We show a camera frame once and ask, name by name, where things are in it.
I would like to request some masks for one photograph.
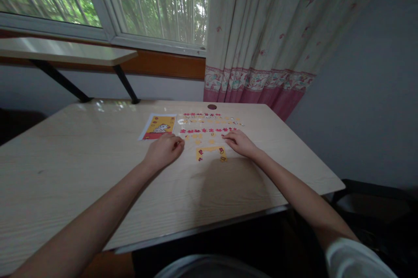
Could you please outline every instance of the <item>yellow paper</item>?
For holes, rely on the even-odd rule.
[[[164,133],[172,133],[175,125],[175,115],[151,114],[146,132],[139,140],[156,140]]]

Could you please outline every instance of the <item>paper card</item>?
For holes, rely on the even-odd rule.
[[[151,114],[138,140],[157,140],[164,133],[173,133],[176,114]]]
[[[205,159],[205,154],[208,154],[210,152],[219,154],[219,160],[221,162],[225,162],[228,159],[226,158],[226,152],[225,147],[223,146],[217,146],[217,147],[198,147],[196,148],[196,160],[197,161],[203,161]]]

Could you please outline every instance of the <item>light wood grain tabletop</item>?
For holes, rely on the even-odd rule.
[[[94,99],[72,104],[0,147],[0,275],[14,271],[68,222],[102,196],[144,157],[138,141],[149,115],[177,114],[174,133],[190,135],[180,158],[145,189],[105,249],[161,238],[285,205],[273,183],[250,160],[209,130],[239,127],[274,160],[319,194],[341,180],[264,104]],[[222,119],[185,123],[184,114]],[[241,125],[231,125],[231,118]],[[182,129],[200,130],[193,138]],[[196,160],[196,149],[222,146]]]
[[[34,37],[0,39],[0,56],[4,57],[115,66],[137,55],[135,50]]]

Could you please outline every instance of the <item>window frame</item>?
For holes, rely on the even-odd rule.
[[[199,45],[123,33],[112,0],[91,0],[102,28],[63,21],[0,12],[0,29],[60,38],[106,42],[112,45],[153,50],[157,52],[206,57],[206,48]]]

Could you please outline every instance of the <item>floral curtain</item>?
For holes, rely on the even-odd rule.
[[[204,101],[265,103],[286,120],[368,1],[211,0]]]

